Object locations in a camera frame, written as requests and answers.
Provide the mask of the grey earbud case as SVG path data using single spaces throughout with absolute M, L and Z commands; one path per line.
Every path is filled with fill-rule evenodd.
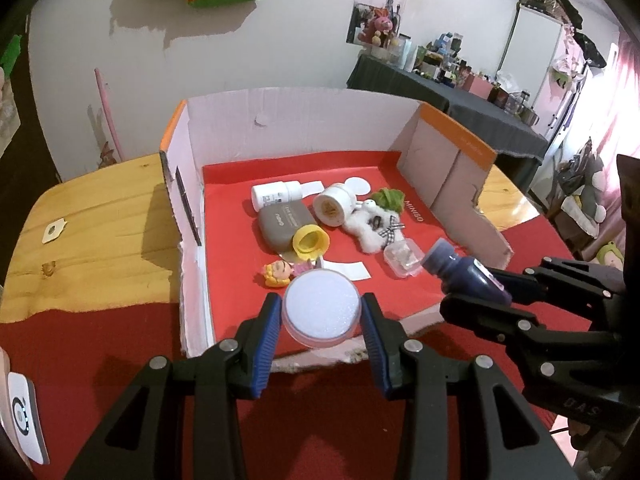
M 258 212 L 257 220 L 262 238 L 277 254 L 292 249 L 293 236 L 302 226 L 316 224 L 301 200 L 265 206 Z

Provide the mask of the small paper sticker on table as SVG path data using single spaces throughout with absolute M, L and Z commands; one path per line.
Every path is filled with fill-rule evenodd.
M 48 244 L 56 240 L 64 231 L 67 221 L 64 218 L 59 218 L 48 224 L 43 231 L 41 243 Z

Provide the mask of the white bottle with barcode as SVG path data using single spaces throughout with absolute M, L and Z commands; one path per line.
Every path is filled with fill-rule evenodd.
M 259 212 L 265 206 L 295 202 L 304 198 L 317 195 L 326 187 L 321 181 L 300 183 L 299 181 L 273 181 L 254 185 L 250 190 L 250 201 L 255 212 Z

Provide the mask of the round white cream jar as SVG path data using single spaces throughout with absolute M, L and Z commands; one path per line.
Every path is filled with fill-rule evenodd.
M 283 326 L 308 348 L 330 348 L 349 339 L 356 332 L 360 312 L 356 285 L 332 270 L 299 275 L 283 295 Z

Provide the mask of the white fluffy bunny scrunchie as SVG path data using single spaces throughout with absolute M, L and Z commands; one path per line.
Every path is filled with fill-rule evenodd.
M 378 206 L 374 200 L 362 202 L 345 220 L 342 229 L 356 241 L 367 255 L 382 252 L 387 246 L 403 240 L 405 225 L 398 212 Z

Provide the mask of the red table cloth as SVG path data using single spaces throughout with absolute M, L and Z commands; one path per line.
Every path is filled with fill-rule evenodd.
M 41 432 L 65 479 L 570 479 L 574 470 L 490 354 L 410 341 L 382 295 L 356 320 L 369 359 L 271 373 L 285 305 L 258 299 L 238 331 L 180 359 L 178 309 L 47 311 L 1 327 L 34 383 L 19 434 Z

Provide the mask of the clear small plastic box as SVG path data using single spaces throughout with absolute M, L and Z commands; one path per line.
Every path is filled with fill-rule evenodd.
M 387 245 L 383 250 L 383 257 L 398 278 L 410 278 L 422 271 L 424 252 L 410 238 Z

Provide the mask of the small cartoon doll figure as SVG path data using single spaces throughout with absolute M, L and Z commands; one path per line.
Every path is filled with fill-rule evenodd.
M 269 288 L 285 288 L 294 278 L 313 268 L 312 261 L 289 263 L 280 259 L 262 267 L 262 279 Z

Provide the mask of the white cabinet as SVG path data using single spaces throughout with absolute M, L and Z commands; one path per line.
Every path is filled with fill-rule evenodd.
M 582 16 L 570 0 L 518 0 L 497 70 L 498 81 L 521 96 L 533 130 L 551 140 L 576 86 L 585 58 L 575 40 Z

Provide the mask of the purple small bottle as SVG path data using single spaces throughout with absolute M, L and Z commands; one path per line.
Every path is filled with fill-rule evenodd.
M 445 295 L 456 294 L 509 307 L 512 297 L 480 260 L 459 255 L 448 240 L 439 238 L 421 266 L 442 282 Z

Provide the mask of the pink bunny plush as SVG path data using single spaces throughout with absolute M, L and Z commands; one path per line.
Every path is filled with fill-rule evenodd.
M 358 4 L 356 38 L 362 44 L 384 48 L 388 40 L 394 36 L 397 28 L 397 14 L 387 8 Z

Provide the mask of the yellow cap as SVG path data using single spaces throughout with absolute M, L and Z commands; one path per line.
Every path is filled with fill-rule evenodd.
M 318 224 L 301 226 L 292 238 L 292 248 L 296 256 L 303 261 L 317 260 L 329 247 L 329 234 Z

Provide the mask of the cardboard box with red bottom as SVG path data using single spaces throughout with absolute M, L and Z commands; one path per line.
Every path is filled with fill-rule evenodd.
M 351 282 L 411 333 L 442 294 L 421 259 L 436 240 L 502 269 L 513 252 L 478 209 L 495 151 L 430 104 L 357 90 L 265 88 L 182 101 L 160 142 L 180 232 L 180 336 L 199 356 L 298 274 L 317 324 L 286 311 L 278 370 L 363 355 L 328 303 Z

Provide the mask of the white tag with black logo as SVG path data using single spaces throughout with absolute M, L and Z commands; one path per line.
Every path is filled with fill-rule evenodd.
M 22 374 L 9 372 L 9 404 L 18 448 L 34 463 L 50 463 L 38 414 L 34 383 Z

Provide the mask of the pink stick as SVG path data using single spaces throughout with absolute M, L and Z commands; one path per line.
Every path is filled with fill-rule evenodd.
M 124 151 L 122 150 L 122 144 L 119 141 L 117 129 L 115 127 L 110 104 L 110 96 L 108 95 L 108 85 L 106 84 L 103 75 L 98 68 L 94 70 L 94 76 L 96 76 L 96 86 L 98 87 L 99 97 L 108 132 L 111 135 L 115 152 L 117 153 L 119 160 L 123 162 L 126 157 L 124 155 Z

